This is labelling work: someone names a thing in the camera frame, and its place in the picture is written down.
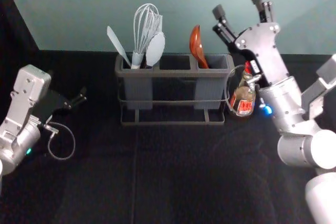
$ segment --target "glass bottle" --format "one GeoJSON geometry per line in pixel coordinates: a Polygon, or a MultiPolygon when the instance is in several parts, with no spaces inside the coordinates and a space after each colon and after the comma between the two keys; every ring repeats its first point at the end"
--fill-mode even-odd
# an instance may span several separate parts
{"type": "Polygon", "coordinates": [[[242,79],[230,101],[230,105],[234,109],[234,111],[230,110],[230,113],[234,117],[249,118],[253,113],[256,91],[255,89],[252,90],[246,82],[251,77],[251,66],[250,63],[246,61],[242,79]]]}

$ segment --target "bottle label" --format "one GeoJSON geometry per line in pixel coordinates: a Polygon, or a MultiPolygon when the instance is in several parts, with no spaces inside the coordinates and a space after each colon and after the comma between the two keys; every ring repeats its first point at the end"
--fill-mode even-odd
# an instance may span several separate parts
{"type": "Polygon", "coordinates": [[[248,115],[253,110],[253,101],[240,100],[237,108],[237,114],[248,115]]]}
{"type": "Polygon", "coordinates": [[[251,66],[252,66],[252,68],[253,68],[254,73],[259,73],[259,72],[260,72],[260,70],[259,70],[259,68],[258,68],[258,65],[257,65],[257,63],[256,63],[255,60],[252,60],[252,61],[251,61],[251,66]]]}

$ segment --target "orange spoon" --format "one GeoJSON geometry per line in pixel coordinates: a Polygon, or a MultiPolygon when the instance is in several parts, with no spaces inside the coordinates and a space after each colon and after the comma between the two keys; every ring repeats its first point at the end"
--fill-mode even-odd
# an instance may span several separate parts
{"type": "Polygon", "coordinates": [[[195,57],[202,68],[209,68],[203,53],[200,25],[196,25],[190,34],[189,48],[191,54],[195,57]]]}

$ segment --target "bottle cap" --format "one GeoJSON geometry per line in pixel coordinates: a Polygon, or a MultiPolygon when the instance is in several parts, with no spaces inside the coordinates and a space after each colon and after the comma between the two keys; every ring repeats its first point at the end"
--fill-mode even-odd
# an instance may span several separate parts
{"type": "Polygon", "coordinates": [[[251,64],[250,64],[249,61],[245,62],[245,70],[244,71],[247,72],[247,73],[252,74],[252,72],[251,72],[251,64]]]}

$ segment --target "blue led light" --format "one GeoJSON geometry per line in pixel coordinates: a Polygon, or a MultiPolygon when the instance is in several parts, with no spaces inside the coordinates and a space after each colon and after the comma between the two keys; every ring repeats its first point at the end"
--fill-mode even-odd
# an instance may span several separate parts
{"type": "Polygon", "coordinates": [[[268,106],[268,105],[266,105],[266,106],[264,107],[264,112],[265,112],[266,115],[271,115],[271,114],[272,114],[272,109],[271,109],[271,107],[268,106]]]}

